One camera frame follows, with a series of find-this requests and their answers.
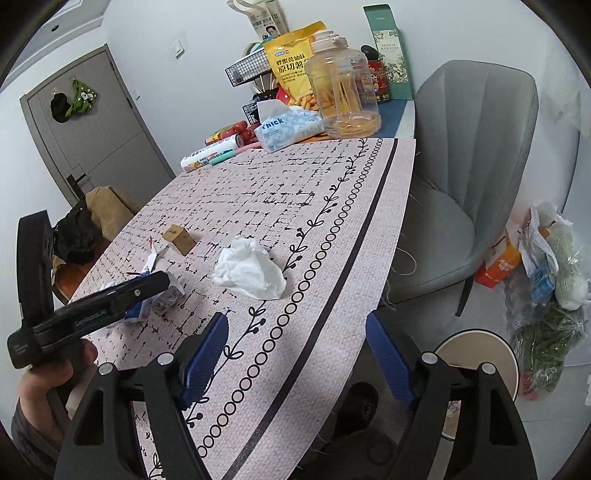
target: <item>green bag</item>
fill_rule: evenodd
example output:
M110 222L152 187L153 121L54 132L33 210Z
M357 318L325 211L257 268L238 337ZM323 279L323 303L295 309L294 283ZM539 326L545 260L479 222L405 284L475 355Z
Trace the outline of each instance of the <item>green bag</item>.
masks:
M92 90L87 84L79 82L74 79L72 86L76 91L74 101L66 112L66 117L72 116L73 113L87 113L92 108L92 104L96 100L97 93Z

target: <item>table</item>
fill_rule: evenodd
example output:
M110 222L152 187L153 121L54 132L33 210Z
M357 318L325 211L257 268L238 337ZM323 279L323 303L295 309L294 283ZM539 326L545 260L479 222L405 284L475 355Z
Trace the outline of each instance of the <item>table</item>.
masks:
M90 339L99 361L147 364L199 333L216 311L228 345L205 396L184 412L214 479L287 478L340 394L394 256L413 168L414 140L338 140L276 154L249 151L171 182L117 236L75 298L126 280L164 248L171 223L199 240L186 257L168 249L157 269L186 298L158 323L118 326ZM256 301L210 280L237 234L269 250L286 278L280 300ZM161 473L141 404L136 421L150 478Z
M413 100L390 100L379 103L382 128L379 138L414 138L415 109Z

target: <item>wire basket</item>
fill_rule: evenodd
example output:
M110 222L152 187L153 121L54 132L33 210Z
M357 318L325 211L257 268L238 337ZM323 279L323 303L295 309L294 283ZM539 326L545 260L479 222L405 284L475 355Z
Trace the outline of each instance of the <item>wire basket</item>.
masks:
M256 106L256 102L249 103L242 107L244 110L244 115L246 115L246 119L251 125L257 124L259 122L258 116L258 108Z
M226 75L234 87L251 82L270 72L269 59L263 48L241 58L226 69Z

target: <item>black hat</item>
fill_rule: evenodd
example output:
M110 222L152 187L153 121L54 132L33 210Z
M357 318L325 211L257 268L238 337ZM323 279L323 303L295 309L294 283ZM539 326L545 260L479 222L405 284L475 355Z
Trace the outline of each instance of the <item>black hat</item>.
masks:
M51 100L51 116L56 122L66 123L70 118L66 117L66 112L70 108L68 97L65 93L56 93Z

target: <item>red can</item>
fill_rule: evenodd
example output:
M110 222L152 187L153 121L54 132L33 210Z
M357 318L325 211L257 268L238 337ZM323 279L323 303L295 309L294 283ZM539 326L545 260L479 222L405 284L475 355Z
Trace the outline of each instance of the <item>red can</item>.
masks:
M243 133L244 131L246 131L247 128L248 128L248 123L245 120L242 120L242 121L235 123L233 125L228 125L227 127L224 127L221 130L218 130L217 132L215 132L211 137L208 137L205 140L205 144L207 146L209 146L209 145L214 144L215 142L219 142L220 140L223 140L224 138L228 138L233 135L239 135L239 134Z
M369 45L364 45L361 47L361 52L363 52L368 59L369 71L371 72L371 79L374 83L374 92L378 102L390 100L388 77L386 77L386 70L384 69L384 64L382 63L378 51Z
M388 77L381 60L368 60L371 79L374 82L374 92L378 102L390 100L390 87Z

